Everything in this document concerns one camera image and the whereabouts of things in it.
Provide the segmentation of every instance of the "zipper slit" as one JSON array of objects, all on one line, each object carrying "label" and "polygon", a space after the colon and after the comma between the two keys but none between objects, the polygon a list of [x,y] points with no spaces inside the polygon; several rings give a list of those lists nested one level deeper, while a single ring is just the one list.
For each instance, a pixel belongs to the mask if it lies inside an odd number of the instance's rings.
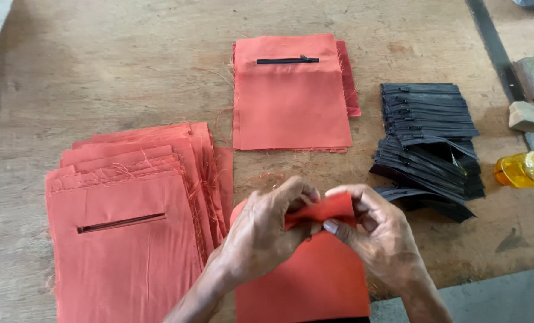
[{"label": "zipper slit", "polygon": [[306,57],[305,55],[301,55],[299,58],[257,59],[257,64],[296,64],[318,62],[318,58]]}]

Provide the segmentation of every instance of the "stack of black zippers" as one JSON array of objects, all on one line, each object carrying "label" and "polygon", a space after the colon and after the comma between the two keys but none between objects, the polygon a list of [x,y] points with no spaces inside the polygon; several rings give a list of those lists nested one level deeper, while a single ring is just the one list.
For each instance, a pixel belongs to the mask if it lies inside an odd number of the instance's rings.
[{"label": "stack of black zippers", "polygon": [[458,86],[451,83],[381,84],[386,137],[378,142],[370,172],[392,179],[376,187],[407,210],[433,208],[463,222],[475,216],[464,202],[484,197],[479,136]]}]

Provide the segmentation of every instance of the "hand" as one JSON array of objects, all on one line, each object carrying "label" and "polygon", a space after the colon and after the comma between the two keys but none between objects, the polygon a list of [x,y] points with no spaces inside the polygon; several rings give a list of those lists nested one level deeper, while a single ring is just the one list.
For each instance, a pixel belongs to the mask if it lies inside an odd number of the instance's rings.
[{"label": "hand", "polygon": [[284,231],[285,213],[319,199],[319,192],[298,176],[270,193],[253,192],[195,284],[163,321],[208,322],[225,294],[289,259],[301,242],[321,231],[321,224],[301,223]]},{"label": "hand", "polygon": [[404,213],[364,184],[341,185],[325,195],[344,191],[351,194],[355,215],[365,231],[337,220],[325,221],[325,229],[350,246],[373,275],[397,292],[428,275]]},{"label": "hand", "polygon": [[299,176],[270,193],[253,192],[210,261],[223,268],[234,285],[267,274],[321,230],[321,224],[308,222],[285,231],[285,213],[319,199],[317,189]]},{"label": "hand", "polygon": [[337,220],[325,221],[325,230],[350,246],[373,275],[401,294],[411,323],[452,323],[403,211],[364,184],[341,185],[325,195],[345,191],[351,194],[355,215],[365,231]]}]

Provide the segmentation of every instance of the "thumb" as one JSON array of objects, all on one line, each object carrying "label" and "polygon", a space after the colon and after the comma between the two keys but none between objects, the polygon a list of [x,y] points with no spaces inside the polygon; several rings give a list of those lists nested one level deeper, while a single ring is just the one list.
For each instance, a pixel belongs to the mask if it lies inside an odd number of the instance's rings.
[{"label": "thumb", "polygon": [[285,238],[295,250],[303,241],[309,239],[312,234],[321,231],[321,224],[317,222],[303,222],[293,225],[285,231]]},{"label": "thumb", "polygon": [[325,230],[334,234],[339,240],[341,240],[345,245],[351,247],[355,252],[358,252],[358,248],[361,245],[364,237],[359,231],[351,228],[348,224],[338,221],[335,219],[326,220],[323,222]]}]

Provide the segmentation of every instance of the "yellow plastic bottle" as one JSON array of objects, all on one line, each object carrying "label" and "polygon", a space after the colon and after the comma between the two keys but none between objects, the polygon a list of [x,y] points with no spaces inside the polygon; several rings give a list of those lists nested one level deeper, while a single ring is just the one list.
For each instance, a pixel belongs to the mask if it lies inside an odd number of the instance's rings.
[{"label": "yellow plastic bottle", "polygon": [[494,167],[494,177],[503,185],[534,187],[534,151],[500,158]]}]

